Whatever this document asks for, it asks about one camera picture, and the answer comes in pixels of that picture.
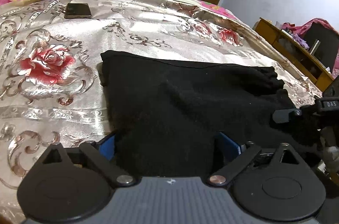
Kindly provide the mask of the black smartphone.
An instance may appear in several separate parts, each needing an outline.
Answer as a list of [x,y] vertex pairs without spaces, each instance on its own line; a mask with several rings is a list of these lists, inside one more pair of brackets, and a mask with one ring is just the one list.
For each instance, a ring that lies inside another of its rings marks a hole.
[[64,17],[66,19],[90,19],[92,14],[87,3],[68,3]]

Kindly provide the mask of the pink clothes pile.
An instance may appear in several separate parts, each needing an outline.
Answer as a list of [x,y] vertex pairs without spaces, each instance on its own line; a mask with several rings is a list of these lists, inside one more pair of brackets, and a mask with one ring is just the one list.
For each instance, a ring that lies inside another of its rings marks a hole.
[[336,76],[336,61],[338,54],[338,32],[321,18],[314,18],[307,23],[296,26],[291,23],[283,23],[281,29],[289,33],[294,40],[310,52],[313,44],[318,40],[318,46],[314,56],[329,68],[332,76]]

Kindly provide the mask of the wooden side shelf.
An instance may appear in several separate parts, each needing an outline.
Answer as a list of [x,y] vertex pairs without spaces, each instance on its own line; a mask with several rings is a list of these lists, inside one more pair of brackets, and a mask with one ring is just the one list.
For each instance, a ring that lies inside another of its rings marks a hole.
[[278,29],[263,18],[254,25],[254,30],[308,77],[320,91],[325,91],[334,81],[323,64],[284,30]]

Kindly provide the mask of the black pant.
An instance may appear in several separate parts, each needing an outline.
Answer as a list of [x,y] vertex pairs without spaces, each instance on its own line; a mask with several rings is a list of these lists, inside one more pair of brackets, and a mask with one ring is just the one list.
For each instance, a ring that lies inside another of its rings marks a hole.
[[272,121],[292,109],[272,67],[171,61],[109,50],[101,55],[114,159],[136,176],[207,177],[225,164],[219,133],[263,148],[287,142],[313,167],[318,146]]

